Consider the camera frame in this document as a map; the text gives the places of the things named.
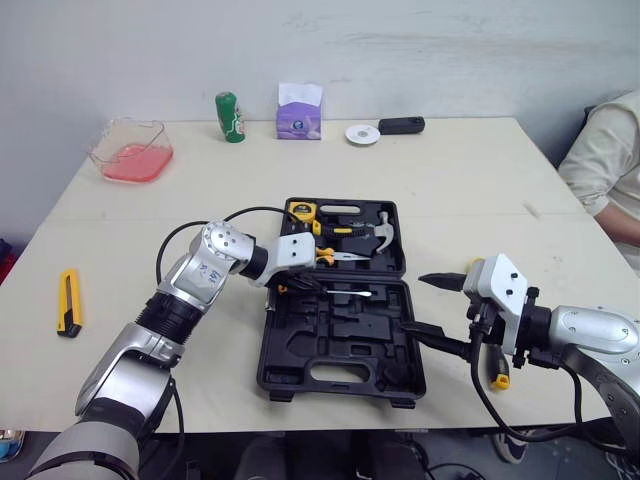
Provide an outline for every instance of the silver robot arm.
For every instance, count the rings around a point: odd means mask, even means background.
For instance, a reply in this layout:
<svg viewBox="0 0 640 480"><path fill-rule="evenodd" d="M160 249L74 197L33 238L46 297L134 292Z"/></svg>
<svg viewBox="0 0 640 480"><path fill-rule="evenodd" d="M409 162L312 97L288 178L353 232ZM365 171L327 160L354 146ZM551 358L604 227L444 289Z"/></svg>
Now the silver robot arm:
<svg viewBox="0 0 640 480"><path fill-rule="evenodd" d="M633 458L640 455L640 321L604 307L535 305L539 291L504 254L474 262L468 274L420 277L439 288L462 291L471 300L472 338L502 346L520 368L525 361L567 367L588 380L607 405ZM444 336L433 325L406 327L426 345L467 361L471 344Z"/></svg>
<svg viewBox="0 0 640 480"><path fill-rule="evenodd" d="M640 453L640 322L605 308L558 307L549 349L591 383L604 400L627 448Z"/></svg>
<svg viewBox="0 0 640 480"><path fill-rule="evenodd" d="M78 423L51 442L28 478L137 479L138 440L160 424L172 394L170 369L228 276L238 273L264 286L277 272L314 265L309 232L263 248L229 223L205 225L84 382L75 406Z"/></svg>

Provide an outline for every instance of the black plastic toolbox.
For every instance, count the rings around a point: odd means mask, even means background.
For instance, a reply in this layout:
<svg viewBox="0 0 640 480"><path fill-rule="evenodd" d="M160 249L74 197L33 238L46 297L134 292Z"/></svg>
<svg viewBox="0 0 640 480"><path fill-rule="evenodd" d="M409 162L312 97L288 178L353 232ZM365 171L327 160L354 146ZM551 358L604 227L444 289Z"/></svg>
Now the black plastic toolbox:
<svg viewBox="0 0 640 480"><path fill-rule="evenodd" d="M291 202L315 204L315 218L325 226L379 225L380 212L387 212L394 236L379 254L376 248L384 239L372 234L315 237L320 248L371 260L318 263L308 274L328 290L368 291L371 296L283 293L271 287L258 384L275 401L291 401L301 392L332 392L386 398L394 407L413 408L426 383L418 343L399 327L413 322L414 315L409 287L401 280L405 258L395 204L297 197L287 200L287 210ZM310 229L285 216L281 235ZM318 380L311 374L318 365L355 370L362 381Z"/></svg>

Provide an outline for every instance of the tissue box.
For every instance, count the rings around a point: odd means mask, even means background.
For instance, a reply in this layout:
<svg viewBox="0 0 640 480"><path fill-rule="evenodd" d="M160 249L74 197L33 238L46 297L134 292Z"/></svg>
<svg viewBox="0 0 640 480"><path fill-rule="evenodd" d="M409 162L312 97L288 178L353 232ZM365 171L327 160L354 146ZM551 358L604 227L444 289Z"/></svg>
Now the tissue box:
<svg viewBox="0 0 640 480"><path fill-rule="evenodd" d="M322 87L312 83L281 83L276 132L287 140L320 140Z"/></svg>

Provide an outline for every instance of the purple tissue box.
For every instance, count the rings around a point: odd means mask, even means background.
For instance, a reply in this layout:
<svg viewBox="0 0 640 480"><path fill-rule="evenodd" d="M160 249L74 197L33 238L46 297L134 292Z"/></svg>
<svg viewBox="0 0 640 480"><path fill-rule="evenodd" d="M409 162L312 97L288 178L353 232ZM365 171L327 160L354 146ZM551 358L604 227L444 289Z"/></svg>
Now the purple tissue box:
<svg viewBox="0 0 640 480"><path fill-rule="evenodd" d="M320 106L292 102L278 106L276 131L285 140L320 140Z"/></svg>

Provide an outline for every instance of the white table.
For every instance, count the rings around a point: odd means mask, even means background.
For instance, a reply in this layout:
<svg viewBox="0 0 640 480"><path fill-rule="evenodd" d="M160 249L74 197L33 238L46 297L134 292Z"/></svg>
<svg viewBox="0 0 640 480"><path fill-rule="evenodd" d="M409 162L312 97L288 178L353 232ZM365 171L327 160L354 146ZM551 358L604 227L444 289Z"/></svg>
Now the white table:
<svg viewBox="0 0 640 480"><path fill-rule="evenodd" d="M174 160L148 185L106 182L85 162L0 287L0 425L61 430L74 422L80 385L153 294L156 251L173 227L282 206L289 196L395 201L416 319L460 339L468 333L466 297L417 277L462 271L470 258L498 252L540 287L540 305L640 312L637 277L515 120L429 120L420 135L383 137L368 148L344 140L353 123L325 122L324 139L313 142L275 140L271 122L251 122L241 144L222 141L215 123L170 123ZM234 224L268 240L280 220L252 213ZM172 242L165 271L195 233ZM80 271L86 322L75 340L55 334L58 276L69 267ZM494 425L468 366L426 348L427 394L415 410L330 394L270 402L255 381L265 293L232 278L187 343L174 371L187 431ZM508 422L572 421L566 374L527 365L512 382L508 392L491 394ZM608 414L590 387L583 409L586 418ZM176 430L173 406L160 430Z"/></svg>

